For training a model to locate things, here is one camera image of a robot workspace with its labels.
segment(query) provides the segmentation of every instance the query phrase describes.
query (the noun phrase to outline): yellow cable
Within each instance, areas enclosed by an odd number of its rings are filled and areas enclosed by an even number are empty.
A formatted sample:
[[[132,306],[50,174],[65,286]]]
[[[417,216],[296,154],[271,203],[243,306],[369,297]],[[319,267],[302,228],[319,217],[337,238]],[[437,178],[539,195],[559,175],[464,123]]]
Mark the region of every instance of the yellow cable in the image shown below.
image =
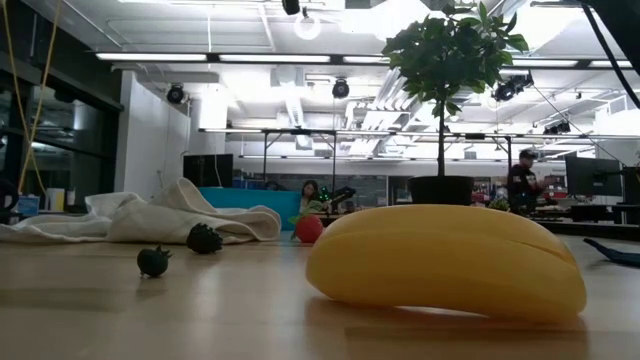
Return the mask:
[[[3,6],[3,12],[4,12],[4,26],[5,26],[5,30],[7,33],[7,45],[9,48],[9,61],[11,63],[11,70],[13,72],[13,85],[15,87],[15,91],[16,91],[16,97],[18,98],[18,109],[20,112],[20,120],[22,121],[22,128],[24,130],[24,138],[25,138],[25,142],[27,143],[27,145],[29,146],[29,148],[31,147],[31,144],[28,141],[27,135],[29,134],[29,129],[27,126],[27,120],[25,117],[25,112],[24,112],[24,108],[22,106],[22,97],[20,96],[20,87],[18,85],[18,72],[16,71],[16,64],[15,64],[15,60],[14,60],[14,56],[13,56],[13,44],[12,44],[12,40],[11,40],[11,29],[9,27],[9,13],[7,10],[7,2],[6,0],[4,0],[4,6]],[[42,179],[40,178],[40,171],[38,170],[38,164],[36,163],[36,158],[35,155],[31,155],[31,160],[33,161],[33,168],[36,171],[36,176],[38,177],[38,183],[40,185],[40,189],[42,190],[43,194],[46,194],[46,190],[44,188],[44,185],[42,183]]]
[[[60,5],[62,4],[62,0],[58,0],[56,4],[56,15],[53,19],[53,30],[51,32],[51,41],[49,43],[49,52],[47,54],[47,62],[44,66],[44,74],[42,75],[42,87],[40,91],[40,100],[38,101],[38,110],[36,111],[36,117],[33,121],[33,128],[31,129],[31,136],[29,137],[29,147],[27,150],[27,158],[25,159],[24,166],[22,167],[22,174],[20,174],[20,183],[18,185],[18,190],[22,191],[22,187],[24,185],[24,178],[27,173],[27,164],[29,162],[29,156],[33,157],[33,162],[35,164],[35,156],[33,155],[33,139],[36,137],[36,129],[38,128],[38,121],[40,120],[40,113],[42,111],[42,100],[44,99],[44,91],[47,86],[47,78],[49,77],[49,68],[51,66],[51,56],[53,55],[53,45],[56,41],[56,32],[58,30],[58,18],[60,16]],[[42,180],[40,180],[40,173],[36,170],[36,174],[42,184]]]

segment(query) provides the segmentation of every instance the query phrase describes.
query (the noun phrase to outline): white blanket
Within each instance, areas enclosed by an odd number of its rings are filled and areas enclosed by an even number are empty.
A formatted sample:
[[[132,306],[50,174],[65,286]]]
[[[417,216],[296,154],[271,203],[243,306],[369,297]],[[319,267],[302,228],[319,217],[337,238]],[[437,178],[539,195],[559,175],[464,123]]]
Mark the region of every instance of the white blanket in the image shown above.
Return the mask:
[[[225,244],[280,238],[275,211],[264,206],[215,209],[187,179],[166,187],[150,203],[133,193],[89,196],[86,203],[89,214],[82,217],[41,215],[0,225],[0,241],[184,243],[198,223],[215,229]]]

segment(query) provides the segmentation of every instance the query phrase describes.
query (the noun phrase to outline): green toy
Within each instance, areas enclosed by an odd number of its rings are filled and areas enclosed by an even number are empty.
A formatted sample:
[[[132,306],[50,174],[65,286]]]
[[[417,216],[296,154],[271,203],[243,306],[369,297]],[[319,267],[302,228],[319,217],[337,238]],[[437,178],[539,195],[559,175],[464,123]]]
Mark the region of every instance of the green toy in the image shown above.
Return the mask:
[[[169,250],[162,251],[162,245],[154,249],[142,249],[138,253],[138,268],[140,276],[158,277],[169,267],[169,258],[172,255]]]

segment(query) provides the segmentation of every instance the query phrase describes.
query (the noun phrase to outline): man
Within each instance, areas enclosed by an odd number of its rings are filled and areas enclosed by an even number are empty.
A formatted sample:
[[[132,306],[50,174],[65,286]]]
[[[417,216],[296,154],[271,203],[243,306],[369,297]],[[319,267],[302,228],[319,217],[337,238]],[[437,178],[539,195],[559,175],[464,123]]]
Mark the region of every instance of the man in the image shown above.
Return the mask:
[[[520,152],[520,162],[509,169],[507,191],[511,212],[522,214],[522,209],[533,211],[537,197],[545,188],[544,181],[537,181],[531,171],[536,154],[531,150]]]

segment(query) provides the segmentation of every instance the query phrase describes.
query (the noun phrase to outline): black cable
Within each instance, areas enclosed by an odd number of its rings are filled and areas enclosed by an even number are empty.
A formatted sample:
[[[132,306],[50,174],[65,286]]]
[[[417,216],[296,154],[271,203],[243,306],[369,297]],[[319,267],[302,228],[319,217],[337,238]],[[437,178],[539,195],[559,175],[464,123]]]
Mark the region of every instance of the black cable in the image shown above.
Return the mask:
[[[638,100],[638,96],[636,95],[636,93],[631,88],[631,85],[629,85],[629,82],[627,81],[627,79],[625,79],[624,74],[622,73],[622,70],[620,69],[620,66],[618,65],[618,62],[616,61],[615,56],[613,56],[613,53],[611,52],[611,49],[609,48],[609,45],[607,44],[607,40],[604,38],[604,35],[602,35],[602,32],[600,31],[600,28],[598,27],[598,23],[596,22],[596,19],[593,17],[593,13],[591,12],[591,8],[589,8],[589,6],[586,5],[586,4],[582,4],[582,9],[584,10],[584,13],[587,15],[587,19],[589,19],[589,23],[591,24],[591,27],[593,28],[593,32],[596,33],[596,37],[598,38],[598,42],[600,43],[600,45],[604,49],[605,54],[607,54],[607,59],[609,59],[609,61],[611,62],[611,66],[613,67],[613,71],[616,72],[616,75],[618,76],[618,79],[622,83],[622,87],[624,87],[624,89],[627,91],[627,94],[629,94],[629,97],[631,98],[631,100],[633,101],[635,106],[638,109],[640,109],[640,100]]]
[[[564,116],[564,114],[562,114],[562,112],[560,112],[560,110],[558,110],[557,107],[555,107],[555,105],[553,105],[553,103],[551,101],[549,101],[549,99],[547,99],[546,96],[544,96],[544,94],[542,93],[542,91],[540,91],[540,89],[538,89],[537,86],[533,85],[533,88],[536,89],[536,91],[538,92],[538,94],[540,94],[540,96],[542,96],[542,98],[549,104],[551,105],[551,107],[553,108],[553,110],[555,110],[558,115],[562,116],[562,118],[569,123],[569,125],[573,126],[576,130],[578,130],[578,132],[580,134],[582,134],[582,136],[584,136],[586,139],[588,139],[589,141],[591,141],[593,143],[593,145],[595,145],[597,148],[599,148],[600,150],[604,151],[605,154],[611,156],[612,159],[617,160],[620,164],[622,164],[622,166],[626,167],[627,165],[625,163],[622,162],[622,160],[618,159],[617,157],[613,156],[613,154],[611,154],[609,151],[607,151],[607,149],[603,148],[602,146],[600,146],[600,144],[598,144],[597,141],[593,140],[592,138],[589,137],[589,135],[587,135],[585,132],[583,132],[582,130],[580,130],[580,128],[578,128],[573,122],[571,122],[571,120],[569,120],[569,118],[567,116]]]

